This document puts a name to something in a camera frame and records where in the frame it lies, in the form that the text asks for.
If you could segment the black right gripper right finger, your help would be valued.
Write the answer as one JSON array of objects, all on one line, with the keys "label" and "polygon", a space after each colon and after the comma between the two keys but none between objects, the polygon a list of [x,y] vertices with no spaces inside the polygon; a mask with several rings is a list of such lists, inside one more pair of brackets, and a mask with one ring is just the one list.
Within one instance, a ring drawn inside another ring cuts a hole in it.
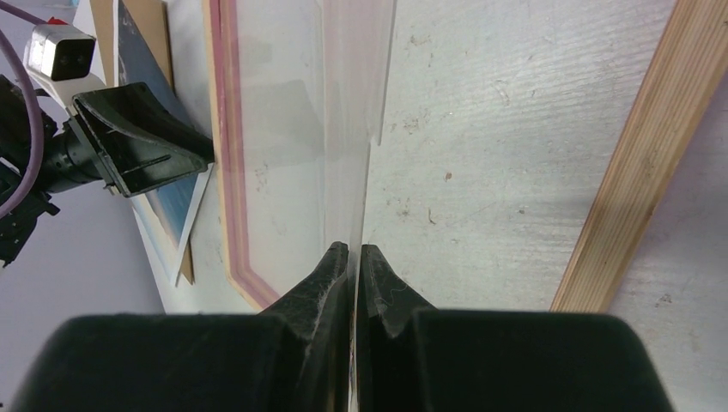
[{"label": "black right gripper right finger", "polygon": [[669,411],[644,345],[603,314],[438,309],[361,249],[363,411]]}]

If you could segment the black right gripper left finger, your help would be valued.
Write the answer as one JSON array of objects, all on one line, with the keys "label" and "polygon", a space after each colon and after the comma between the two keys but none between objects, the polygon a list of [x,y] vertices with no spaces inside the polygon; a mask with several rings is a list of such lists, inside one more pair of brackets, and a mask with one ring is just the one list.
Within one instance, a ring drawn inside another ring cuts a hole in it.
[{"label": "black right gripper left finger", "polygon": [[14,411],[344,411],[348,247],[262,312],[99,315],[64,322]]}]

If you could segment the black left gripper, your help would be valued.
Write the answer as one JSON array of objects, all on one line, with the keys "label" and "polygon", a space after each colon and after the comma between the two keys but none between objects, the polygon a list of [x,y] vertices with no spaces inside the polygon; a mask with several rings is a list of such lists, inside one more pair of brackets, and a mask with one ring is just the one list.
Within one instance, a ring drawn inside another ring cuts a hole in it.
[{"label": "black left gripper", "polygon": [[71,103],[76,122],[45,142],[42,191],[104,179],[134,197],[202,173],[215,159],[212,141],[173,116],[144,82],[79,93]]}]

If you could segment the clear acrylic sheet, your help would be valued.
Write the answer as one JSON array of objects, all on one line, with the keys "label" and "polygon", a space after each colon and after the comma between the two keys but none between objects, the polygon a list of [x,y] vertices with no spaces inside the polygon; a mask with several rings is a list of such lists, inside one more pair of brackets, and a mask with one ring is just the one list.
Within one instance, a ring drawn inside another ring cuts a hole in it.
[{"label": "clear acrylic sheet", "polygon": [[362,245],[384,126],[393,1],[235,1],[234,279],[252,304],[287,293],[340,241]]}]

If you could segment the pink wooden photo frame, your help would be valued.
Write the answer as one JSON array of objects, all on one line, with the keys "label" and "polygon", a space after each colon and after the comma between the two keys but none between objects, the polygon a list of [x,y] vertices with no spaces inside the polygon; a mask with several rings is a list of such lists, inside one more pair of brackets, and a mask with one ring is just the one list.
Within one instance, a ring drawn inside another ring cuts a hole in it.
[{"label": "pink wooden photo frame", "polygon": [[[231,264],[233,2],[202,4],[222,262],[258,312]],[[726,307],[726,2],[393,2],[361,249],[445,309]]]}]

